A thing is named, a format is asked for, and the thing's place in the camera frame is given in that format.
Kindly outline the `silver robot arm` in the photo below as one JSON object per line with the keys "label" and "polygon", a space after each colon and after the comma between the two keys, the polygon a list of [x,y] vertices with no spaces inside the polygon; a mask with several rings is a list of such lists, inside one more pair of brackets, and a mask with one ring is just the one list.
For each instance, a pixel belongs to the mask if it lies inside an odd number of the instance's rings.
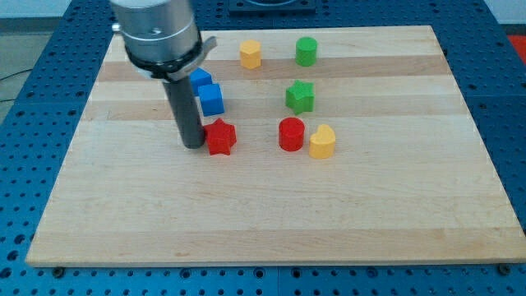
{"label": "silver robot arm", "polygon": [[190,76],[217,46],[203,39],[189,0],[111,0],[118,32],[132,64],[154,79]]}

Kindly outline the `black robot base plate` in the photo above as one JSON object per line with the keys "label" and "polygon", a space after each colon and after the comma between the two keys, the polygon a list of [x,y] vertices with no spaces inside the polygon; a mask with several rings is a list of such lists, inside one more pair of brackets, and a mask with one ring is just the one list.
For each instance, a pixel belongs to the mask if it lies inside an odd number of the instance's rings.
{"label": "black robot base plate", "polygon": [[226,4],[234,16],[316,13],[316,0],[228,0]]}

